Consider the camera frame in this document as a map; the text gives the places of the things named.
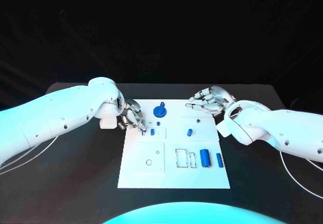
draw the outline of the robotic hand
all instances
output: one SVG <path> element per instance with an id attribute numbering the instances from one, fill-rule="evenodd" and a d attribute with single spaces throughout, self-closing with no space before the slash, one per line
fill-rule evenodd
<path id="1" fill-rule="evenodd" d="M 216 125 L 223 137 L 229 134 L 245 145 L 255 140 L 298 157 L 323 162 L 323 115 L 291 110 L 271 111 L 262 104 L 241 100 L 219 86 L 199 91 L 189 101 L 203 97 L 203 105 L 186 104 L 193 110 L 223 112 L 223 121 Z"/>
<path id="2" fill-rule="evenodd" d="M 140 127 L 143 115 L 134 100 L 124 100 L 115 82 L 94 78 L 88 86 L 56 91 L 0 112 L 0 164 L 17 153 L 99 118 L 101 128 Z"/>

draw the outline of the small blue piece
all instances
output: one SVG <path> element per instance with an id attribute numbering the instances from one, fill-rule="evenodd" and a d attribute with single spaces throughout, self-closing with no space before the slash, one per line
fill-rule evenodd
<path id="1" fill-rule="evenodd" d="M 222 158 L 220 158 L 220 154 L 219 153 L 216 153 L 216 158 L 218 158 L 219 167 L 222 168 L 223 164 L 222 164 Z"/>
<path id="2" fill-rule="evenodd" d="M 154 107 L 154 109 L 153 109 L 153 115 L 157 118 L 161 118 L 161 117 L 164 117 L 166 113 L 167 113 L 167 110 L 164 108 L 164 102 L 161 102 L 160 106 Z"/>
<path id="3" fill-rule="evenodd" d="M 210 167 L 210 155 L 209 155 L 208 149 L 200 150 L 200 162 L 202 162 L 202 167 Z"/>
<path id="4" fill-rule="evenodd" d="M 187 136 L 192 136 L 192 132 L 193 132 L 193 130 L 189 129 L 189 131 L 187 131 Z"/>

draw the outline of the blue object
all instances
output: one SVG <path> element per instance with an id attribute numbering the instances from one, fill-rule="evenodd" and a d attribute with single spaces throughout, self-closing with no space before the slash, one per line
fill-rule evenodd
<path id="1" fill-rule="evenodd" d="M 220 154 L 219 153 L 216 153 L 216 158 L 218 158 L 219 167 L 222 168 L 223 164 L 222 164 L 222 158 L 220 158 Z"/>
<path id="2" fill-rule="evenodd" d="M 187 136 L 192 136 L 192 132 L 193 132 L 193 130 L 189 129 L 189 131 L 187 131 Z"/>
<path id="3" fill-rule="evenodd" d="M 164 117 L 166 113 L 167 113 L 167 110 L 164 108 L 164 102 L 161 102 L 160 106 L 154 107 L 154 109 L 153 109 L 153 115 L 157 118 L 161 118 L 161 117 Z"/>
<path id="4" fill-rule="evenodd" d="M 200 150 L 200 162 L 202 162 L 202 167 L 210 167 L 210 155 L 209 155 L 208 149 Z"/>
<path id="5" fill-rule="evenodd" d="M 105 224 L 141 223 L 239 223 L 282 224 L 277 219 L 229 205 L 202 202 L 174 202 L 135 209 Z"/>

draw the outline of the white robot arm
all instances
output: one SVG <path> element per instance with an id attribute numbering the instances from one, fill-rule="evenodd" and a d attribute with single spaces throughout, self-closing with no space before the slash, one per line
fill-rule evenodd
<path id="1" fill-rule="evenodd" d="M 88 86 L 73 86 L 0 112 L 0 164 L 17 153 L 83 125 L 92 117 L 101 128 L 127 125 L 143 130 L 135 101 L 125 100 L 115 82 L 104 77 Z"/>
<path id="2" fill-rule="evenodd" d="M 189 101 L 203 96 L 203 105 L 186 106 L 213 116 L 225 111 L 223 121 L 216 126 L 223 137 L 232 134 L 244 145 L 264 140 L 277 150 L 323 162 L 323 115 L 291 110 L 271 111 L 257 102 L 236 101 L 219 86 L 197 92 Z"/>

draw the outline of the white board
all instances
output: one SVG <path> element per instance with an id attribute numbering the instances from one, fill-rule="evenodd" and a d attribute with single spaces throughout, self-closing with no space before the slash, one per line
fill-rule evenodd
<path id="1" fill-rule="evenodd" d="M 137 128 L 127 127 L 118 188 L 229 189 L 225 161 L 222 159 L 223 168 L 219 168 L 216 160 L 216 153 L 222 152 L 212 115 L 186 108 L 187 100 L 135 101 L 141 106 L 147 132 L 143 136 Z M 160 102 L 167 110 L 163 118 L 153 115 Z M 187 168 L 176 166 L 176 149 L 186 149 Z M 209 150 L 209 168 L 202 167 L 200 149 Z M 195 153 L 196 168 L 190 167 L 189 153 Z"/>

